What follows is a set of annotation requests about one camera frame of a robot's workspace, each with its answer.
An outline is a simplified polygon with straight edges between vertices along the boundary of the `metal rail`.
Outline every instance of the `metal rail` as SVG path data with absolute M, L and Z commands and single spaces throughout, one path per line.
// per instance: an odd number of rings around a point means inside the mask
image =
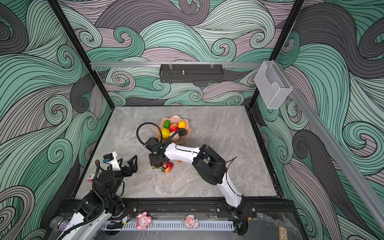
M 159 68 L 162 64 L 221 64 L 223 68 L 260 68 L 263 62 L 145 62 L 145 61 L 96 61 L 92 68 Z

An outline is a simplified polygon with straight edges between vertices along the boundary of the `gray floor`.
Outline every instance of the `gray floor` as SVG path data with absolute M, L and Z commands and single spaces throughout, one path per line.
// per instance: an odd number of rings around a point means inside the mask
M 87 177 L 95 172 L 96 159 L 116 151 L 124 163 L 133 155 L 138 156 L 138 171 L 125 178 L 123 197 L 221 197 L 219 189 L 197 175 L 187 163 L 174 161 L 171 172 L 164 174 L 152 169 L 150 153 L 136 138 L 136 128 L 143 122 L 160 123 L 163 117 L 179 115 L 189 121 L 192 132 L 182 144 L 201 147 L 207 144 L 225 160 L 237 156 L 228 170 L 236 188 L 245 196 L 275 196 L 271 178 L 266 168 L 243 106 L 174 106 L 174 107 L 117 107 L 109 120 L 76 198 L 82 199 L 92 188 Z M 155 137 L 154 126 L 144 126 L 140 138 L 145 142 Z

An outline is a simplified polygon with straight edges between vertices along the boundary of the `patterned wall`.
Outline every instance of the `patterned wall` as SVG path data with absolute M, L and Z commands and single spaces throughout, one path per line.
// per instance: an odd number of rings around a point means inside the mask
M 43 238 L 110 111 L 47 1 L 1 1 L 1 239 Z
M 268 60 L 294 0 L 60 0 L 91 61 Z M 321 0 L 311 0 L 314 4 Z M 99 68 L 115 105 L 242 105 L 257 69 L 161 83 L 159 68 Z
M 384 200 L 384 1 L 327 0 L 301 10 L 278 61 Z M 262 99 L 260 132 L 310 239 L 384 239 L 290 97 Z

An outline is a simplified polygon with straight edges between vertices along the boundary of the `white mesh holder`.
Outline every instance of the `white mesh holder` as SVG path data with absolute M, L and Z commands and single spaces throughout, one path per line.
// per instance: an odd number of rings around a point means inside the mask
M 274 61 L 263 62 L 255 76 L 255 84 L 267 109 L 278 109 L 292 91 L 284 68 Z

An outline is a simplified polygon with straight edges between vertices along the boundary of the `pink plush toy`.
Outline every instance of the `pink plush toy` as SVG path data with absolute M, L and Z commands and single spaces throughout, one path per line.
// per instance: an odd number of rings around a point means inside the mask
M 152 218 L 147 216 L 147 212 L 143 212 L 137 216 L 138 229 L 146 230 L 148 225 L 151 225 Z
M 185 225 L 187 226 L 188 229 L 191 229 L 191 227 L 193 227 L 193 229 L 197 229 L 197 226 L 199 225 L 199 221 L 195 219 L 195 215 L 189 214 L 187 216 L 187 219 L 185 220 Z

